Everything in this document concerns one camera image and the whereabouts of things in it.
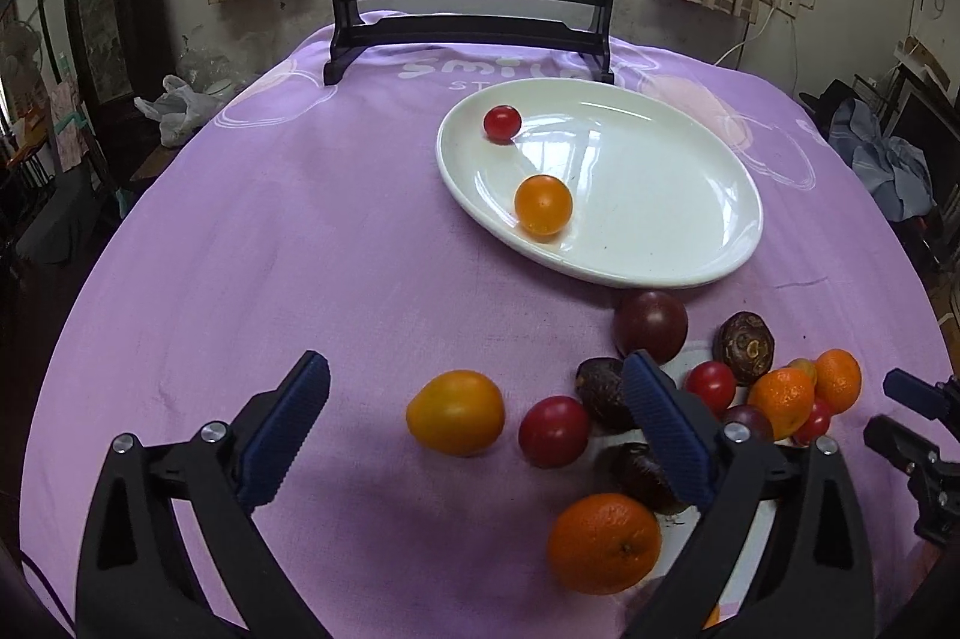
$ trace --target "tangerine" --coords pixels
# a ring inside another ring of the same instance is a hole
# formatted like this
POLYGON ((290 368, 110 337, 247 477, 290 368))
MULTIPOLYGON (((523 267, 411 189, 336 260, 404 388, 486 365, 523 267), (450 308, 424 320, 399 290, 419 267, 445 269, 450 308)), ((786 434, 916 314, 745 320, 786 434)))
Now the tangerine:
POLYGON ((757 407, 774 428, 774 441, 792 436, 813 411, 813 382, 798 368, 778 368, 750 388, 747 403, 757 407))
POLYGON ((448 371, 424 385, 407 406, 407 428, 427 449, 468 457, 503 431, 503 396, 483 374, 448 371))
POLYGON ((654 514, 618 493, 587 496, 557 518, 547 541, 563 587, 609 596, 633 587, 656 565, 661 530, 654 514))
POLYGON ((856 358, 843 349, 828 349, 817 358, 817 395, 834 414, 846 412, 860 397, 863 376, 856 358))

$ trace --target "power cord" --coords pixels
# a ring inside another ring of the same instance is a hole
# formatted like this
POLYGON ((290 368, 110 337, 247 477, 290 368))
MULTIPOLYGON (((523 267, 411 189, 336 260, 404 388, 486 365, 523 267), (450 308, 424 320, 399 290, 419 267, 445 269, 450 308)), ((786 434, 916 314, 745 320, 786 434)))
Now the power cord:
POLYGON ((738 48, 741 48, 741 46, 747 46, 747 43, 753 43, 757 38, 763 35, 763 31, 767 28, 767 24, 770 23, 770 19, 771 17, 773 17, 774 11, 776 11, 776 0, 774 0, 773 5, 770 6, 770 13, 767 14, 767 17, 763 22, 763 26, 760 27, 760 32, 758 32, 752 38, 743 38, 743 40, 740 43, 738 43, 736 46, 733 46, 730 49, 728 49, 726 52, 724 52, 723 56, 713 64, 720 65, 720 62, 723 62, 723 60, 726 60, 726 58, 731 54, 733 54, 734 51, 737 51, 738 48))
POLYGON ((790 17, 790 37, 793 38, 793 86, 790 97, 797 97, 797 82, 800 80, 800 52, 797 50, 797 19, 790 17))
POLYGON ((56 594, 56 590, 53 588, 53 585, 50 584, 50 580, 47 580, 46 575, 40 570, 40 566, 37 566, 37 564, 35 564, 30 556, 24 553, 24 551, 21 551, 20 553, 20 562, 30 569, 32 573, 34 573, 34 576, 40 580, 40 584, 43 585, 43 588, 47 591, 47 595, 50 596, 54 604, 56 604, 56 608, 59 609, 59 613, 61 613, 61 615, 64 617, 66 625, 70 626, 70 630, 76 633, 77 626, 73 622, 73 618, 70 617, 69 613, 66 611, 64 602, 61 602, 59 596, 56 594))

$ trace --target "table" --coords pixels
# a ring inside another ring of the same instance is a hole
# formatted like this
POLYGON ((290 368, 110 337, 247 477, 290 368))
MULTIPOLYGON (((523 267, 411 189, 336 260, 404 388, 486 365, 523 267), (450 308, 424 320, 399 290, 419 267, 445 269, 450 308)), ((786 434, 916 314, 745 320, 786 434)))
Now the table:
POLYGON ((37 159, 37 153, 44 147, 46 142, 46 137, 42 137, 32 145, 21 146, 7 161, 7 169, 15 170, 22 166, 22 170, 25 173, 29 171, 30 176, 32 179, 34 179, 39 188, 43 188, 45 185, 48 185, 53 179, 50 178, 49 174, 44 169, 43 164, 37 159))
MULTIPOLYGON (((330 362, 328 406, 256 524, 337 639, 616 637, 623 604, 560 590, 544 565, 553 519, 589 492, 582 470, 538 471, 515 445, 523 412, 570 393, 577 364, 611 353, 613 293, 520 257, 443 187, 434 139, 474 89, 586 78, 572 54, 483 46, 368 51, 324 86, 329 29, 252 85, 179 153, 121 225, 61 334, 24 469, 21 539, 67 608, 86 507, 109 442, 180 441, 232 419, 306 349, 330 362), (505 433, 483 457, 422 450, 405 404, 453 368, 498 382, 505 433)), ((776 361, 844 347, 858 404, 832 426, 874 542, 878 610, 905 598, 919 540, 905 477, 865 450, 884 412, 944 433, 882 394, 887 370, 942 380, 932 310, 880 212, 803 110, 754 76, 613 43, 617 81, 721 134, 757 180, 766 229, 750 262, 682 294, 703 348, 755 310, 776 361)), ((944 456, 957 453, 944 446, 944 456)), ((185 537, 198 550, 195 522, 185 537)), ((200 581, 235 613, 212 564, 200 581)))
POLYGON ((168 169, 171 162, 176 159, 179 153, 178 149, 168 149, 166 146, 158 146, 147 156, 143 164, 136 169, 133 176, 130 177, 131 183, 153 182, 163 171, 168 169))

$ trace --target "yellow tomato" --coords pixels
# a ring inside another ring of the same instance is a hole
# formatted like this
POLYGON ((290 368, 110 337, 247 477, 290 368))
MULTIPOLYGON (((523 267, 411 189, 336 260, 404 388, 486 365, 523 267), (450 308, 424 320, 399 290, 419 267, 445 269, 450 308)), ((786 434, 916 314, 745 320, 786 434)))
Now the yellow tomato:
POLYGON ((573 197, 553 176, 531 176, 517 188, 514 211, 520 225, 534 236, 553 236, 570 222, 573 197))
POLYGON ((419 443, 445 455, 468 457, 503 431, 500 389, 476 371, 440 374, 407 406, 407 428, 419 443))

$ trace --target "white plate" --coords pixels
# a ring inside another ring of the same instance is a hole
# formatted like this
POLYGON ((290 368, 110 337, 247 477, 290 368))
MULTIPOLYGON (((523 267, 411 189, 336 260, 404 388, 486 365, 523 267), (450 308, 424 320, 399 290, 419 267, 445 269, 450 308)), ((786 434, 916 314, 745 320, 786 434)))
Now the white plate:
POLYGON ((437 164, 456 201, 507 246, 609 286, 707 284, 747 262, 763 229, 757 186, 717 136, 658 100, 593 81, 526 79, 472 94, 440 125, 437 164), (497 105, 523 118, 513 143, 484 134, 497 105), (570 222, 548 241, 514 216, 517 187, 538 173, 573 195, 570 222))

